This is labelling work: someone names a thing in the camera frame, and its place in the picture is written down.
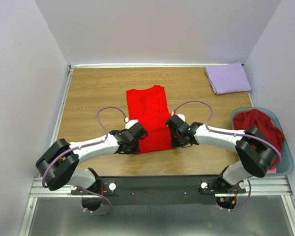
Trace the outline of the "bright red t shirt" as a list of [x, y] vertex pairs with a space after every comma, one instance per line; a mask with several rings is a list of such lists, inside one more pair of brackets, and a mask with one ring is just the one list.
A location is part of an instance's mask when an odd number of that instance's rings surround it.
[[165, 88], [154, 85], [148, 89], [126, 91], [130, 119], [137, 119], [148, 135], [139, 141], [140, 154], [171, 150], [171, 133], [165, 122], [171, 117]]

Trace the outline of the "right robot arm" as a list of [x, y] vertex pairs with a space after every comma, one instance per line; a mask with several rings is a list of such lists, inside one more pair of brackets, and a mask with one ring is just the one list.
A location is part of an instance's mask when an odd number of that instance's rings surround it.
[[189, 125], [183, 115], [172, 115], [167, 121], [175, 148], [211, 145], [235, 152], [239, 160], [227, 166], [213, 183], [210, 191], [229, 193], [246, 178], [262, 178], [280, 152], [255, 127], [247, 130], [219, 129], [200, 122]]

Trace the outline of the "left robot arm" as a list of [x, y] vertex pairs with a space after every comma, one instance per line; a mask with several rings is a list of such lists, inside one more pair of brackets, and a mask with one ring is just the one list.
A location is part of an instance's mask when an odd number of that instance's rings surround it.
[[125, 129], [112, 130], [100, 138], [70, 143], [58, 139], [35, 166], [43, 177], [44, 188], [55, 191], [69, 184], [94, 194], [99, 189], [94, 171], [79, 169], [78, 165], [109, 154], [136, 154], [140, 152], [139, 141], [147, 136], [147, 130], [137, 120], [131, 120]]

